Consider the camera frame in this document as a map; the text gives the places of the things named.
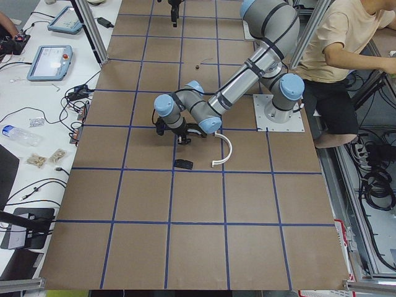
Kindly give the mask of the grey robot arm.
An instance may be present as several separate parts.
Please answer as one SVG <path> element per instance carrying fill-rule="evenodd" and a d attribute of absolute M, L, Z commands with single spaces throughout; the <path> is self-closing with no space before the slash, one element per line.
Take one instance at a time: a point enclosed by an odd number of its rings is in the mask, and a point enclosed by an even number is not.
<path fill-rule="evenodd" d="M 157 134 L 171 130 L 179 144 L 189 144 L 187 134 L 194 131 L 205 137 L 219 130 L 222 115 L 257 82 L 265 85 L 273 98 L 269 119 L 284 123 L 304 93 L 303 79 L 282 68 L 282 61 L 294 47 L 299 33 L 297 11 L 286 1 L 243 1 L 240 16 L 259 47 L 247 58 L 229 81 L 209 100 L 198 81 L 156 97 L 154 109 Z"/>

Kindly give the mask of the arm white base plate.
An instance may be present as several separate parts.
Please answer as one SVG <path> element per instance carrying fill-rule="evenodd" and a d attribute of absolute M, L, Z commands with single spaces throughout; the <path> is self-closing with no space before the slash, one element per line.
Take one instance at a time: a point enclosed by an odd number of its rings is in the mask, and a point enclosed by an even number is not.
<path fill-rule="evenodd" d="M 280 111 L 273 106 L 273 95 L 253 94 L 256 127 L 262 132 L 305 132 L 299 105 Z"/>

